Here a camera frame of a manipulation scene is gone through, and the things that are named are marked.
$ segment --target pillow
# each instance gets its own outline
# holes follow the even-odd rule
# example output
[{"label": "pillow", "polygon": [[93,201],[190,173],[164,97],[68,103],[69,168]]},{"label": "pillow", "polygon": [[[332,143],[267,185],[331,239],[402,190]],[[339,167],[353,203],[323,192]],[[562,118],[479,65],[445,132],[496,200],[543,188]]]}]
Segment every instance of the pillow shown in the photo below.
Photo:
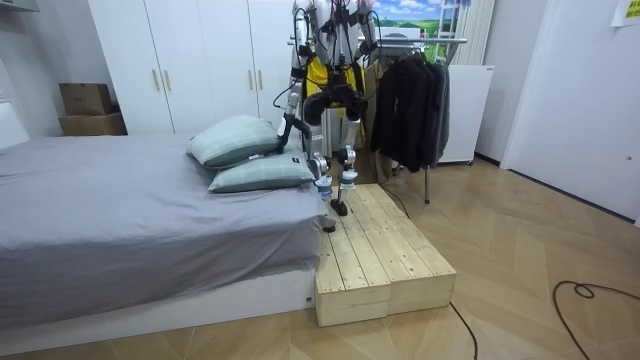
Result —
[{"label": "pillow", "polygon": [[233,116],[191,139],[187,154],[206,167],[223,168],[253,155],[267,154],[278,147],[278,142],[276,129],[268,120]]},{"label": "pillow", "polygon": [[221,170],[213,179],[209,191],[231,193],[279,189],[314,180],[304,154],[295,150],[287,151],[285,148],[282,154],[270,155],[231,169]]}]

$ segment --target white wardrobe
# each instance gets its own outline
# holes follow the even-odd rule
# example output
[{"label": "white wardrobe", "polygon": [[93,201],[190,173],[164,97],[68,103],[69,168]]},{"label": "white wardrobe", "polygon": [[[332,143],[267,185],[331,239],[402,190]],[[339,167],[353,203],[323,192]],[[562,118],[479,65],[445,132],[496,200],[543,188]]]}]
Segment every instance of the white wardrobe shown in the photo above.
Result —
[{"label": "white wardrobe", "polygon": [[196,134],[242,114],[279,123],[272,102],[288,86],[291,0],[90,5],[129,134]]}]

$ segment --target landscape picture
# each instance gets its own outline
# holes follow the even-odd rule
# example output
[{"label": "landscape picture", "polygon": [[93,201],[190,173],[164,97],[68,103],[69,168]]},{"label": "landscape picture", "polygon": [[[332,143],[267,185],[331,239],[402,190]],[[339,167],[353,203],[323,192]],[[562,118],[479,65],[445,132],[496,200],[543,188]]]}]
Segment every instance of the landscape picture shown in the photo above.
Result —
[{"label": "landscape picture", "polygon": [[[443,0],[373,0],[373,10],[380,18],[382,28],[415,28],[419,29],[420,37],[437,37],[440,24],[440,14]],[[442,30],[449,31],[451,27],[452,10],[445,12]],[[446,49],[440,47],[440,55]],[[435,46],[426,50],[427,57],[433,59]]]}]

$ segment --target wooden step platform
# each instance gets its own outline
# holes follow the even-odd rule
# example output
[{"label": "wooden step platform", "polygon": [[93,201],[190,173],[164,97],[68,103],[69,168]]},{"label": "wooden step platform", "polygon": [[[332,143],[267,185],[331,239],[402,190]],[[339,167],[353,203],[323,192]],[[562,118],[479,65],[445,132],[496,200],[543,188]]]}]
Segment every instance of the wooden step platform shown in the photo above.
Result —
[{"label": "wooden step platform", "polygon": [[349,214],[322,234],[319,326],[446,306],[455,270],[377,184],[347,192]]}]

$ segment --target hardwood floor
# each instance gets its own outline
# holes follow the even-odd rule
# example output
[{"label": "hardwood floor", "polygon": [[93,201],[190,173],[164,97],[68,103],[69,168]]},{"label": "hardwood floor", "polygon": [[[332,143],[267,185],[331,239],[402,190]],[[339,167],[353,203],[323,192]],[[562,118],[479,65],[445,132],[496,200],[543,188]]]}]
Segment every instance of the hardwood floor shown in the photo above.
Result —
[{"label": "hardwood floor", "polygon": [[[475,332],[479,359],[582,359],[551,303],[561,280],[640,295],[640,229],[516,174],[476,160],[384,184],[458,272],[453,302]],[[592,359],[640,358],[640,302],[559,291],[559,304]],[[473,359],[450,307],[327,328],[313,310],[67,347],[33,359]]]}]

